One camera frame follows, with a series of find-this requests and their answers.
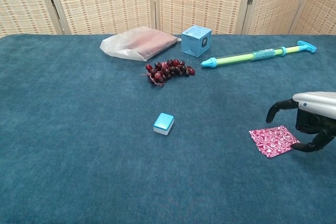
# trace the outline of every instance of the plastic bag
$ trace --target plastic bag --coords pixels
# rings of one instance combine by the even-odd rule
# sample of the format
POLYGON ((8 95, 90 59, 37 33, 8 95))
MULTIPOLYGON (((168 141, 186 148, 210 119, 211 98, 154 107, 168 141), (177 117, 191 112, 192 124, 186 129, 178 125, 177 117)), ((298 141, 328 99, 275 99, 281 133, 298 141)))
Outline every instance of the plastic bag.
POLYGON ((101 42, 107 55, 129 60, 147 61, 181 39, 148 27, 139 27, 113 35, 101 42))

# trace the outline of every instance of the blue carpet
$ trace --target blue carpet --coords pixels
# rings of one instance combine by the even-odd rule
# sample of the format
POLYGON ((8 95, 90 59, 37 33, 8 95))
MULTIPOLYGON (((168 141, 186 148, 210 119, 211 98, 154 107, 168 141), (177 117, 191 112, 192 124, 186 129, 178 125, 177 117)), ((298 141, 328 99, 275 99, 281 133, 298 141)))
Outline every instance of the blue carpet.
POLYGON ((335 91, 336 36, 214 35, 148 62, 105 55, 109 35, 0 39, 0 223, 335 223, 336 143, 273 159, 248 131, 293 94, 335 91), (295 46, 317 52, 201 69, 209 57, 295 46), (145 64, 186 61, 195 76, 150 85, 145 64), (175 116, 168 136, 153 131, 175 116))

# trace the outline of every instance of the white container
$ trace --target white container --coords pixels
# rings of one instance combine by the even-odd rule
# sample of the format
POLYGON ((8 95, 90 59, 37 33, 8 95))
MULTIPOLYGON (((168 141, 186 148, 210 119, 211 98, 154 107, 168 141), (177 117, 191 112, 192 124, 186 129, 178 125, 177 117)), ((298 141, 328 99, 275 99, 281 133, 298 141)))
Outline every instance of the white container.
POLYGON ((173 124, 174 116, 161 113, 154 123, 154 131, 167 136, 173 124))

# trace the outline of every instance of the pink napkin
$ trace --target pink napkin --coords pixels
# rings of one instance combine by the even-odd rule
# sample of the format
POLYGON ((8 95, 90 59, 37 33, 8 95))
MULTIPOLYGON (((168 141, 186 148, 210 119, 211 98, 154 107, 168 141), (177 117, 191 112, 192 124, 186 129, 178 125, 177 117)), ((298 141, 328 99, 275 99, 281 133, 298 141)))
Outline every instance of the pink napkin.
POLYGON ((258 149, 268 158, 291 150, 290 145, 299 141, 283 125, 275 128, 249 131, 258 149))

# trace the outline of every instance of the folding screen panel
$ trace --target folding screen panel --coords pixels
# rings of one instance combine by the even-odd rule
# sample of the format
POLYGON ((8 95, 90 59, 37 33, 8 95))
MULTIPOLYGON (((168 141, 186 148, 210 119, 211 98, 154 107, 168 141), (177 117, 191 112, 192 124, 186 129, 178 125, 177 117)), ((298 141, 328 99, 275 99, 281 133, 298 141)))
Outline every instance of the folding screen panel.
POLYGON ((51 3, 45 0, 0 0, 0 37, 11 34, 57 34, 51 3))
POLYGON ((60 0, 60 4, 72 34, 120 33, 155 26, 151 0, 60 0))
POLYGON ((291 34, 336 34, 336 0, 305 0, 291 34))
POLYGON ((214 34, 233 34, 242 26, 242 0, 155 0, 157 28, 180 34, 192 25, 211 28, 214 34))
POLYGON ((253 0, 243 34, 288 34, 300 0, 253 0))

